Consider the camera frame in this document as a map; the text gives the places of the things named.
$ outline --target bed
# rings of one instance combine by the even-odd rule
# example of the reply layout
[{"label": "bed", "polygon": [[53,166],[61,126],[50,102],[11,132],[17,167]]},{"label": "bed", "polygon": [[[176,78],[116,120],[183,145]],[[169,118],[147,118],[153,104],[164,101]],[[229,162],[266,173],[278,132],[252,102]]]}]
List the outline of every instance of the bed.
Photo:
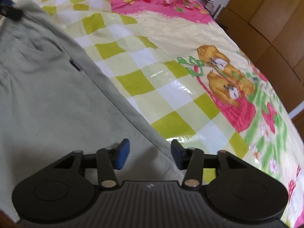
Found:
[{"label": "bed", "polygon": [[304,224],[303,141],[267,78],[198,0],[33,1],[167,141],[227,150],[276,178],[289,195],[282,221]]}]

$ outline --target gray sweatpants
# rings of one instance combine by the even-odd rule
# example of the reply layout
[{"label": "gray sweatpants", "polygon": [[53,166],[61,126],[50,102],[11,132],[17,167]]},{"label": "gray sweatpants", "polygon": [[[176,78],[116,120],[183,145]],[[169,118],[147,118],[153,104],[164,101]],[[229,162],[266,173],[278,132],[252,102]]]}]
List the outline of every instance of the gray sweatpants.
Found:
[{"label": "gray sweatpants", "polygon": [[95,153],[123,138],[131,151],[120,181],[180,180],[170,144],[85,51],[38,5],[15,6],[24,17],[0,30],[0,209],[17,220],[11,194],[21,180],[73,150]]}]

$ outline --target black clamp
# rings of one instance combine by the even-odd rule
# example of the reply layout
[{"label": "black clamp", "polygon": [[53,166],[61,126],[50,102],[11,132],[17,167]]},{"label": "black clamp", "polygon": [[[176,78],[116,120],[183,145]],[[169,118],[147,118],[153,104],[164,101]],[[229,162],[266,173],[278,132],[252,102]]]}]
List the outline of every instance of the black clamp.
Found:
[{"label": "black clamp", "polygon": [[12,0],[0,0],[0,14],[11,20],[18,21],[22,18],[23,11],[13,7]]},{"label": "black clamp", "polygon": [[[171,143],[171,153],[177,167],[187,170],[181,187],[200,191],[222,216],[244,223],[269,222],[282,216],[288,201],[285,187],[233,154],[225,150],[204,154],[200,149],[183,148],[177,140]],[[204,168],[216,172],[208,185],[202,185]]]},{"label": "black clamp", "polygon": [[[101,191],[119,187],[114,169],[123,168],[130,152],[124,139],[118,147],[95,154],[76,150],[19,183],[12,195],[21,218],[53,222],[71,218],[89,208]],[[98,186],[85,176],[85,169],[97,169]]]}]

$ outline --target ribbed black surface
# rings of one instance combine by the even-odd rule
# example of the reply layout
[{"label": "ribbed black surface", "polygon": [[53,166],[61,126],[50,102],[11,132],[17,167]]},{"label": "ribbed black surface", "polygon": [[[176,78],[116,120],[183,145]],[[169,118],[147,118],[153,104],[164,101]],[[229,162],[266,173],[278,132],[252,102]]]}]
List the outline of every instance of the ribbed black surface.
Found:
[{"label": "ribbed black surface", "polygon": [[226,220],[207,206],[198,192],[177,182],[125,182],[103,192],[89,211],[59,224],[20,222],[25,228],[286,228],[280,221],[244,225]]}]

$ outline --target wooden furniture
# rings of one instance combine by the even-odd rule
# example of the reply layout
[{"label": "wooden furniture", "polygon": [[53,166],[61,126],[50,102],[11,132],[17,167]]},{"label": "wooden furniture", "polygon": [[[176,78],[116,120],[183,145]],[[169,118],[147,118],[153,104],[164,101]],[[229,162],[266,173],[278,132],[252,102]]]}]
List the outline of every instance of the wooden furniture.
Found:
[{"label": "wooden furniture", "polygon": [[304,111],[298,114],[292,121],[294,122],[299,134],[302,136],[302,139],[304,139]]},{"label": "wooden furniture", "polygon": [[218,22],[228,26],[288,112],[304,100],[304,0],[230,0]]}]

